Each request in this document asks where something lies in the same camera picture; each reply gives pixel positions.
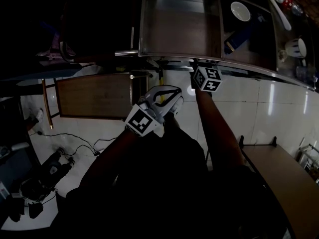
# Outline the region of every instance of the human arm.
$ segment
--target human arm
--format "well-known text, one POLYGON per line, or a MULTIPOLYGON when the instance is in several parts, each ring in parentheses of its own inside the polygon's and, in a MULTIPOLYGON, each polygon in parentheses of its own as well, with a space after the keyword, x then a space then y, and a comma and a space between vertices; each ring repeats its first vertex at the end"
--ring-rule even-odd
POLYGON ((237 140, 208 92, 196 89, 200 119, 214 170, 243 165, 237 140))
POLYGON ((119 173, 126 154, 139 137, 132 131, 125 129, 93 162, 81 180, 80 186, 111 185, 119 173))

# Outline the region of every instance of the white tile floor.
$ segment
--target white tile floor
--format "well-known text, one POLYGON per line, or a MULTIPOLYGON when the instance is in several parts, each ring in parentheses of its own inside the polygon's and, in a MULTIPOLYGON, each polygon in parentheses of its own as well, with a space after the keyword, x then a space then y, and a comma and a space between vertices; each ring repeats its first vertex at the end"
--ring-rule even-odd
MULTIPOLYGON (((78 76, 96 73, 79 72, 78 76)), ((157 84, 155 75, 150 86, 157 84)), ((176 119, 180 127, 192 138, 197 139, 207 151, 206 139, 203 133, 194 91, 190 87, 188 72, 165 71, 164 82, 182 88, 184 105, 176 119)), ((51 113, 58 111, 55 89, 48 89, 51 113)), ((247 78, 224 76, 223 84, 213 99, 225 120, 233 130, 236 138, 244 136, 245 144, 270 143, 274 136, 277 142, 292 156, 295 155, 303 137, 304 144, 317 143, 319 146, 319 94, 304 88, 272 81, 253 80, 247 78)), ((23 112, 28 117, 30 109, 44 109, 43 96, 21 97, 23 112)), ((111 139, 118 136, 124 129, 124 123, 118 120, 68 119, 55 117, 54 129, 51 130, 46 116, 41 124, 36 125, 35 131, 44 134, 72 133, 89 141, 91 145, 97 139, 111 139)), ((40 162, 44 162, 57 147, 63 147, 68 153, 73 153, 81 144, 87 144, 72 136, 45 137, 37 134, 31 136, 32 144, 40 162)), ((110 142, 101 141, 97 149, 107 147, 110 142)), ((86 170, 94 161, 92 152, 81 147, 75 155, 75 167, 56 186, 59 194, 78 187, 86 170)))

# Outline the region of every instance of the cup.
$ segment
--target cup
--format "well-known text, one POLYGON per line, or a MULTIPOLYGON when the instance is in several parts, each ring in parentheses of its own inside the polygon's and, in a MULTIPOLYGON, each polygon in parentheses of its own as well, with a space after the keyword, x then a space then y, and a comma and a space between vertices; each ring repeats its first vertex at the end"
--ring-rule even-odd
POLYGON ((287 42, 285 44, 285 50, 289 56, 295 58, 305 58, 307 55, 305 42, 300 38, 296 38, 287 42))

